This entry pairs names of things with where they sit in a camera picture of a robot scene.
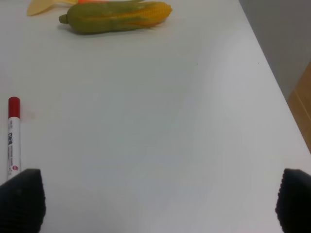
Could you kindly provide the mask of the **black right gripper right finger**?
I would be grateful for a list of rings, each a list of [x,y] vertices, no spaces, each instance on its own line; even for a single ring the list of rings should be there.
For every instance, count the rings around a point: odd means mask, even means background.
[[[300,169],[284,169],[275,212],[284,233],[311,231],[311,176]]]

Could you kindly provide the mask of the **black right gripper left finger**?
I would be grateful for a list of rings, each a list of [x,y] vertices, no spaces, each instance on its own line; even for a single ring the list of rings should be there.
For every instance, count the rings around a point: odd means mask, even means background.
[[[38,233],[46,214],[40,169],[29,168],[0,186],[0,231]]]

